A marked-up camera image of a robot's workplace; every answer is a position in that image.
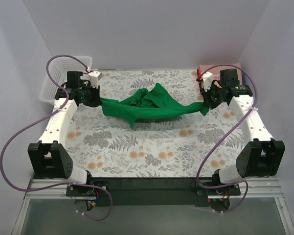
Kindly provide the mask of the green t shirt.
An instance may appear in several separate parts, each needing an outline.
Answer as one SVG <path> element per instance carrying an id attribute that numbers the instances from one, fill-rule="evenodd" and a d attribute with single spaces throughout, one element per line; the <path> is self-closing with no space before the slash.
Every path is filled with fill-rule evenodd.
<path id="1" fill-rule="evenodd" d="M 202 102 L 182 105 L 172 98 L 159 83 L 152 90 L 142 88 L 125 100 L 100 98 L 103 114 L 108 117 L 121 118 L 131 126 L 138 119 L 166 119 L 200 112 L 206 115 L 209 108 Z"/>

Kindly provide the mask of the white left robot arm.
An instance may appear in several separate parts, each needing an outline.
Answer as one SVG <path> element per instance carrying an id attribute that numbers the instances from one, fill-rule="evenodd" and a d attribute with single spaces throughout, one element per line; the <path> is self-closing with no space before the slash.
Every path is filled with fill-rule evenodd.
<path id="1" fill-rule="evenodd" d="M 54 98 L 55 114 L 50 117 L 38 142 L 31 143 L 27 150 L 36 176 L 77 183 L 78 191 L 84 196 L 93 193 L 94 183 L 88 180 L 86 170 L 73 164 L 65 141 L 78 106 L 95 108 L 101 105 L 101 77 L 102 73 L 98 71 L 68 71 L 66 82 L 60 85 Z"/>

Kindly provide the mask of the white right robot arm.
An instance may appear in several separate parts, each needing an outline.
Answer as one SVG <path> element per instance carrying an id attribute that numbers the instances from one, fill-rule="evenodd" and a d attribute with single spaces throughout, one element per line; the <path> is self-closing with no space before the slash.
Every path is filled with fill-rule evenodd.
<path id="1" fill-rule="evenodd" d="M 240 83 L 238 70 L 237 66 L 221 70 L 219 80 L 206 70 L 197 79 L 204 105 L 214 109 L 226 103 L 236 115 L 245 142 L 236 162 L 212 176 L 212 190 L 219 195 L 229 189 L 229 184 L 243 179 L 276 175 L 285 152 L 283 141 L 274 139 L 255 108 L 256 89 Z"/>

